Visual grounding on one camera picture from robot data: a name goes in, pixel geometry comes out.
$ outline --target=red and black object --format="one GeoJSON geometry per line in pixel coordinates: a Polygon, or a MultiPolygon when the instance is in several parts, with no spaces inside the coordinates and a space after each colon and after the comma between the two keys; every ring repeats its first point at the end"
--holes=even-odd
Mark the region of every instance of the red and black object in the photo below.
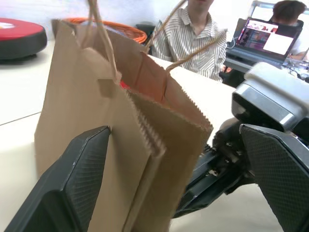
{"type": "Polygon", "coordinates": [[[44,27],[21,20],[0,18],[0,60],[34,55],[46,45],[44,27]]]}

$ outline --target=dark hair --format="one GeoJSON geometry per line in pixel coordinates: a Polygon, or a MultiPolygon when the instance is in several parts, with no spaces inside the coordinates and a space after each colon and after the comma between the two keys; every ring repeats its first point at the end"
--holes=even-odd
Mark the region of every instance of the dark hair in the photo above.
{"type": "Polygon", "coordinates": [[[285,0],[278,2],[273,8],[273,19],[283,21],[285,23],[293,23],[298,17],[304,13],[306,5],[295,0],[285,0]]]}

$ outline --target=kraft paper bag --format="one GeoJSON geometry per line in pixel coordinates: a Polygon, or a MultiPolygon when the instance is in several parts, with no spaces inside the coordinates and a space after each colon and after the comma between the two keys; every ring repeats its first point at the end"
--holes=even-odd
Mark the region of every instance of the kraft paper bag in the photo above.
{"type": "MultiPolygon", "coordinates": [[[[88,2],[89,18],[100,21],[88,2]]],[[[167,231],[211,124],[135,41],[107,33],[101,24],[58,22],[56,32],[35,133],[39,175],[72,138],[108,125],[103,180],[88,231],[167,231]],[[130,90],[119,86],[120,78],[130,90]]]]}

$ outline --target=man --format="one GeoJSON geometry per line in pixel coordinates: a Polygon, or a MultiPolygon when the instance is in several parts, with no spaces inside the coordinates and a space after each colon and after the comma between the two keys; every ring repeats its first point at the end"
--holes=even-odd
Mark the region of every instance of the man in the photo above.
{"type": "MultiPolygon", "coordinates": [[[[179,9],[153,44],[153,56],[176,62],[210,44],[221,33],[208,10],[214,0],[188,0],[185,9],[179,9]]],[[[225,61],[226,34],[182,66],[216,81],[225,61]]]]}
{"type": "MultiPolygon", "coordinates": [[[[272,22],[295,25],[298,17],[304,13],[306,5],[295,0],[285,0],[278,2],[273,8],[272,22]]],[[[295,42],[291,50],[291,58],[301,60],[309,48],[308,28],[304,27],[302,33],[295,42]]]]}

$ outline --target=striped shirt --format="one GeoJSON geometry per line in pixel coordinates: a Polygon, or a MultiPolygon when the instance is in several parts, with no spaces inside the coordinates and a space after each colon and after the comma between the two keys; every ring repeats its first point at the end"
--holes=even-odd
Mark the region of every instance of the striped shirt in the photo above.
{"type": "MultiPolygon", "coordinates": [[[[158,30],[161,25],[162,23],[159,23],[155,30],[158,30]]],[[[154,39],[152,53],[157,58],[176,62],[210,44],[220,33],[217,24],[208,14],[206,27],[196,36],[187,8],[179,9],[164,30],[154,39]]],[[[221,82],[219,72],[225,61],[225,49],[226,34],[221,36],[217,43],[184,63],[182,67],[221,82]]]]}

